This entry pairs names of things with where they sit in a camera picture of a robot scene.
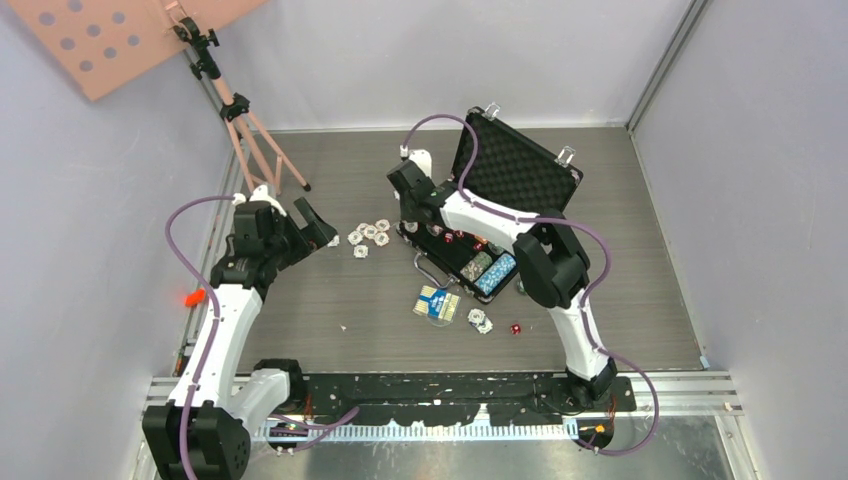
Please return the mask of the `blue playing card deck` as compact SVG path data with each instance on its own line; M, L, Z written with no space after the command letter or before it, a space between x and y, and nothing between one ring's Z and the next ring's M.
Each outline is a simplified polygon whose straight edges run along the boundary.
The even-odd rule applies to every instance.
M461 297L446 289L423 286L413 306L413 313L426 318L436 327L450 325L461 302Z

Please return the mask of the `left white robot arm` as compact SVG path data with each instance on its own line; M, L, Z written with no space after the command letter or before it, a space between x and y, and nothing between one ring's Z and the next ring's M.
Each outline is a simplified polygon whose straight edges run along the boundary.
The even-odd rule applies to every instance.
M207 294L198 341L176 386L161 405L148 407L142 430L162 479L240 479L252 436L275 410L298 412L308 396L298 361L259 361L240 389L233 388L248 334L270 286L284 269L327 246L337 231L300 197L298 225L267 186L250 195L221 196L232 203L232 231L208 274L187 268Z

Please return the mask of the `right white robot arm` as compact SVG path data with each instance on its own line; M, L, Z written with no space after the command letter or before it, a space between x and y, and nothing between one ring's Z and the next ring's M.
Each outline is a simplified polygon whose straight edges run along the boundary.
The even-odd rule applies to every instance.
M589 278L590 260L576 236L582 231L595 237L596 232L554 210L514 210L471 193L462 183L436 185L409 159L387 178L399 195L402 220L478 235L514 258L527 295L547 310L563 345L563 398L580 410L605 403L618 360L600 339L589 300L599 282Z

